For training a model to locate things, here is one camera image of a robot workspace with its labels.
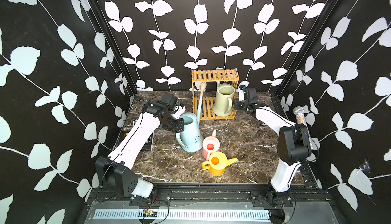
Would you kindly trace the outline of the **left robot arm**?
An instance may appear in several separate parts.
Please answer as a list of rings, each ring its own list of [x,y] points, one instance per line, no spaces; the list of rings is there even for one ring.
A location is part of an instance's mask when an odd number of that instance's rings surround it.
[[[96,163],[99,186],[124,197],[154,197],[154,185],[139,178],[133,171],[134,162],[149,137],[158,129],[180,133],[184,131],[185,105],[172,94],[165,94],[157,102],[144,104],[139,118],[123,141]]]

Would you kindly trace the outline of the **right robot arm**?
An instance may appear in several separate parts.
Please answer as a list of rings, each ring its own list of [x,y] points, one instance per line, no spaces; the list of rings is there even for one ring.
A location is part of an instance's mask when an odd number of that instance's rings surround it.
[[[265,200],[271,206],[281,205],[288,197],[297,170],[312,154],[308,129],[304,124],[291,122],[261,103],[256,88],[239,86],[239,97],[234,101],[234,109],[253,115],[279,136],[277,153],[280,159],[268,184]]]

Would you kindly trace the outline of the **pink watering can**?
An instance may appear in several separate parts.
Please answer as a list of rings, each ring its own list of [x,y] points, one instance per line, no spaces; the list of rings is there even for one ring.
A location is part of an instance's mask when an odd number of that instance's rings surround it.
[[[220,141],[216,137],[216,130],[213,131],[211,136],[206,137],[202,143],[203,157],[208,161],[210,155],[217,152],[220,148]]]

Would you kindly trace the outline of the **light blue watering can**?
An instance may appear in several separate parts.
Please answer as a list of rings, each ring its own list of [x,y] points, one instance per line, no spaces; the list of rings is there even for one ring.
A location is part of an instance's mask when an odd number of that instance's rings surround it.
[[[200,131],[201,108],[203,103],[203,93],[206,90],[206,82],[200,85],[201,94],[198,102],[197,113],[184,113],[180,116],[184,119],[184,131],[176,133],[176,139],[186,152],[196,152],[202,148],[204,137]]]

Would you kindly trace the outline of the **sage green watering can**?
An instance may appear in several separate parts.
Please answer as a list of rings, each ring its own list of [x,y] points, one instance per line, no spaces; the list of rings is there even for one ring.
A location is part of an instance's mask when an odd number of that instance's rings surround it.
[[[236,90],[227,83],[219,84],[216,89],[215,103],[212,111],[220,117],[230,116],[233,110],[233,98]]]

